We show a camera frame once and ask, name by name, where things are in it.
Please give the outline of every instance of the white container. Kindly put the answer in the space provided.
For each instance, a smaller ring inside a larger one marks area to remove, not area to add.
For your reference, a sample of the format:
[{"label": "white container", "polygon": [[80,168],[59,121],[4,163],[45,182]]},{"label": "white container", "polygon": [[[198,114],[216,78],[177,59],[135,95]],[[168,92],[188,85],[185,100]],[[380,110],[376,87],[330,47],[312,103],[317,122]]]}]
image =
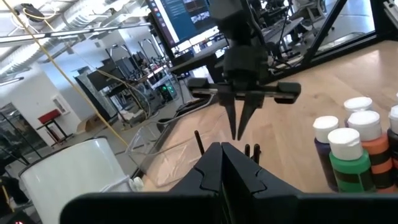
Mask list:
[{"label": "white container", "polygon": [[364,96],[351,98],[344,102],[344,108],[348,116],[358,111],[373,110],[373,100]]},{"label": "white container", "polygon": [[363,155],[359,132],[352,128],[338,128],[328,135],[331,153],[340,160],[353,161]]},{"label": "white container", "polygon": [[[63,207],[77,196],[100,192],[126,179],[108,141],[98,138],[50,154],[19,174],[43,224],[57,224]],[[112,192],[131,192],[129,182]]]},{"label": "white container", "polygon": [[322,116],[317,118],[312,126],[315,131],[315,138],[321,143],[328,144],[329,133],[338,128],[338,118],[335,116]]},{"label": "white container", "polygon": [[398,134],[398,105],[391,108],[389,118],[391,131]]},{"label": "white container", "polygon": [[373,141],[382,136],[380,115],[375,111],[359,111],[351,114],[348,126],[359,132],[361,141]]}]

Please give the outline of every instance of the paint bottle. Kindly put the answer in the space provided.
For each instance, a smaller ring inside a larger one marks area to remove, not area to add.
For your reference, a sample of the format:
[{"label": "paint bottle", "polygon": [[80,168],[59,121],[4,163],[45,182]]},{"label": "paint bottle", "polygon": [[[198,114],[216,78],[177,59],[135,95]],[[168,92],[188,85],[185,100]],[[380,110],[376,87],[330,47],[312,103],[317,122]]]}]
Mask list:
[{"label": "paint bottle", "polygon": [[373,110],[373,100],[364,96],[351,98],[344,102],[344,108],[347,111],[347,117],[344,120],[344,124],[346,128],[348,128],[347,120],[351,114],[358,111]]},{"label": "paint bottle", "polygon": [[392,154],[392,163],[395,168],[394,182],[398,185],[398,106],[391,108],[389,118],[390,128],[387,130],[388,143]]},{"label": "paint bottle", "polygon": [[331,166],[329,154],[331,152],[328,135],[331,131],[338,128],[338,118],[335,116],[322,116],[317,118],[313,123],[315,131],[315,147],[317,148],[318,157],[321,161],[323,173],[329,188],[337,192],[336,177]]},{"label": "paint bottle", "polygon": [[373,192],[369,154],[363,150],[359,132],[338,128],[328,135],[330,160],[339,192]]},{"label": "paint bottle", "polygon": [[381,129],[380,115],[375,111],[355,112],[348,118],[348,126],[359,132],[362,147],[369,154],[376,190],[381,193],[393,193],[394,169],[388,137]]}]

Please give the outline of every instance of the clear plastic sheet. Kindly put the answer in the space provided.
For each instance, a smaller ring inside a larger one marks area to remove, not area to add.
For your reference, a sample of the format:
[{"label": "clear plastic sheet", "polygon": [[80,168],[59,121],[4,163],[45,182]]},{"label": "clear plastic sheet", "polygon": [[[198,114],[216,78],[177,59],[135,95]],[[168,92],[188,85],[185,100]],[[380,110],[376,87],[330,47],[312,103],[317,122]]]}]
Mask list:
[{"label": "clear plastic sheet", "polygon": [[208,149],[211,143],[225,139],[220,131],[228,121],[223,108],[205,108],[200,118],[194,115],[177,121],[174,130],[159,152],[149,153],[154,147],[148,127],[136,134],[126,153],[139,166],[141,171],[156,187],[163,187],[180,180],[197,163],[201,154],[194,131],[200,133],[203,147]]}]

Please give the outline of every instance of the white bucket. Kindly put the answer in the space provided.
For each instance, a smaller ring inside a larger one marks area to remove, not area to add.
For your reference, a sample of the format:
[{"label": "white bucket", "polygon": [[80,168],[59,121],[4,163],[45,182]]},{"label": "white bucket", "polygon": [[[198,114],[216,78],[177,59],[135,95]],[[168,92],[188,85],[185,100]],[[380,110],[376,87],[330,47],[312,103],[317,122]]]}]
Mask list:
[{"label": "white bucket", "polygon": [[[50,154],[19,174],[43,224],[59,223],[63,207],[77,196],[103,191],[126,179],[106,138],[92,139]],[[129,183],[112,192],[131,192]]]}]

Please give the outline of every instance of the monitor screen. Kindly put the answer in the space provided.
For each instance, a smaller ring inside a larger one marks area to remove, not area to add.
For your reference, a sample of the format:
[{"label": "monitor screen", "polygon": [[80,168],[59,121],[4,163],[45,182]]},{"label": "monitor screen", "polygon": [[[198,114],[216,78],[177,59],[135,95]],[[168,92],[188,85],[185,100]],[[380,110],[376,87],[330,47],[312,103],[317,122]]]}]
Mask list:
[{"label": "monitor screen", "polygon": [[207,0],[147,0],[169,47],[215,26]]}]

